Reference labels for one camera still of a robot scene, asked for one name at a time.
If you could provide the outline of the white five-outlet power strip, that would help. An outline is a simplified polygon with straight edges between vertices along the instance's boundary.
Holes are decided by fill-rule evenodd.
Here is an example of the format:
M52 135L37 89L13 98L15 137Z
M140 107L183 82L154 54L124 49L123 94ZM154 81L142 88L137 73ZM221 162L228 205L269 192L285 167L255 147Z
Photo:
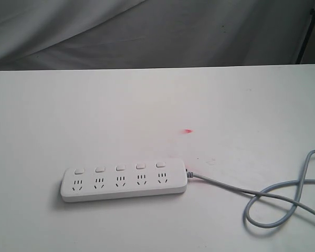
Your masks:
M69 168L60 195L67 203L184 193L187 171L180 159L103 162Z

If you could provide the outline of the black tripod stand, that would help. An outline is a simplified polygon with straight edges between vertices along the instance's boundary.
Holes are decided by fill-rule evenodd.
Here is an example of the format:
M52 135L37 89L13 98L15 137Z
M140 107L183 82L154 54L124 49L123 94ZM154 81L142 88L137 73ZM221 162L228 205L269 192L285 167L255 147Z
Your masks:
M305 36L303 38L303 41L302 41L302 44L300 46L300 49L299 49L299 52L297 54L297 57L296 57L296 61L295 61L295 64L296 65L299 65L301 64L302 60L303 60L303 56L304 56L304 53L307 49L307 45L308 45L308 42L310 40L310 37L312 35L312 32L313 32L313 29L314 29L314 26L315 26L315 7L311 8L310 9L310 23L308 25L308 29L305 33Z

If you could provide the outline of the grey backdrop cloth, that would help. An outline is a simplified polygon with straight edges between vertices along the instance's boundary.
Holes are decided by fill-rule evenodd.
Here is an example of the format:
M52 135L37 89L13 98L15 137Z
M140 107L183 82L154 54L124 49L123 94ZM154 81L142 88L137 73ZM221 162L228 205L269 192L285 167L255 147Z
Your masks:
M285 65L315 1L0 1L0 70Z

